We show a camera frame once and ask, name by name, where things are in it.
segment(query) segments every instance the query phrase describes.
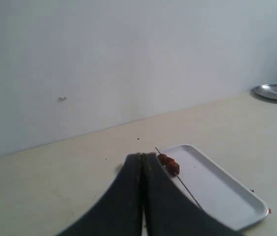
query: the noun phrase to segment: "metal plate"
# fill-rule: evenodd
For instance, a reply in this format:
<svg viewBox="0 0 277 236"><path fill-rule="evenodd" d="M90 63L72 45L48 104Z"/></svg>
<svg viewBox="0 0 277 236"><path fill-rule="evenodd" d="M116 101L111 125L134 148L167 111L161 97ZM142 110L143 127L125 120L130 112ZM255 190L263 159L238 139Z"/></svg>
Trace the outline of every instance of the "metal plate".
<svg viewBox="0 0 277 236"><path fill-rule="evenodd" d="M207 156L190 145L161 150L180 165L180 178L206 213L233 230L250 226L268 214L268 206ZM174 184L194 202L180 181Z"/></svg>
<svg viewBox="0 0 277 236"><path fill-rule="evenodd" d="M277 85L260 85L254 88L254 92L263 97L277 100Z"/></svg>

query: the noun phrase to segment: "beige tabletop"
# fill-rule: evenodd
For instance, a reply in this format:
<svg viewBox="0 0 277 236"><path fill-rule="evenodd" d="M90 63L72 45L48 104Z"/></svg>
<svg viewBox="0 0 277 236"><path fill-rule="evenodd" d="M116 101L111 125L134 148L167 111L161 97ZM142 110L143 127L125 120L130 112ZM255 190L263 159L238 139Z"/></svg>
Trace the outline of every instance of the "beige tabletop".
<svg viewBox="0 0 277 236"><path fill-rule="evenodd" d="M0 157L0 236L55 235L98 201L127 154L180 143L272 208L244 234L277 236L277 104L249 93Z"/></svg>

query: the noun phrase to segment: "rectangular tray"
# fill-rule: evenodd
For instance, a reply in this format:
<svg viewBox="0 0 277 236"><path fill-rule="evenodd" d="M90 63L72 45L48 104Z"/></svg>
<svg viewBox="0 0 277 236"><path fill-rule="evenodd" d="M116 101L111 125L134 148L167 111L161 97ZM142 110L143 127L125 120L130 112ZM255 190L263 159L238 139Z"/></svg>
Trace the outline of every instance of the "rectangular tray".
<svg viewBox="0 0 277 236"><path fill-rule="evenodd" d="M204 211L228 227L240 230L268 214L268 206L259 197L195 147L181 144L161 153L180 165L180 178ZM194 202L178 178L171 179Z"/></svg>

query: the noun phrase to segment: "skewer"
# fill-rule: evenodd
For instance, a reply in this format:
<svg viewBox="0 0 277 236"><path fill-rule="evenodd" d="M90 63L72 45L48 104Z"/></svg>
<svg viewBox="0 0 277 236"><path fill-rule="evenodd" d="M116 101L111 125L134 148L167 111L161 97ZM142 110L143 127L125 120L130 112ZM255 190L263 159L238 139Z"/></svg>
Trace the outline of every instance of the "skewer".
<svg viewBox="0 0 277 236"><path fill-rule="evenodd" d="M159 155L161 154L160 151L158 150L157 147L155 147L155 149L157 150L157 152L159 153ZM193 200L196 202L196 204L198 205L198 208L200 208L200 210L204 211L203 208L201 207L201 205L198 203L198 201L195 199L195 197L193 196L193 194L190 192L190 190L187 188L187 186L184 184L184 182L182 181L182 179L178 176L178 174L175 172L176 177L178 178L178 180L182 183L183 187L185 187L185 189L187 190L187 192L190 194L190 196L193 198Z"/></svg>

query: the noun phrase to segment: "white wall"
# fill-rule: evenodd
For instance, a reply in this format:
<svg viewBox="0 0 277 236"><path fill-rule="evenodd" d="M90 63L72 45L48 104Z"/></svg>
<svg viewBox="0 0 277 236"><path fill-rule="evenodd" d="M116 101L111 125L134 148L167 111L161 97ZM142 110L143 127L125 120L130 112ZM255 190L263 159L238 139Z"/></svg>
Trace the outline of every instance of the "white wall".
<svg viewBox="0 0 277 236"><path fill-rule="evenodd" d="M0 0L0 155L262 83L277 0Z"/></svg>

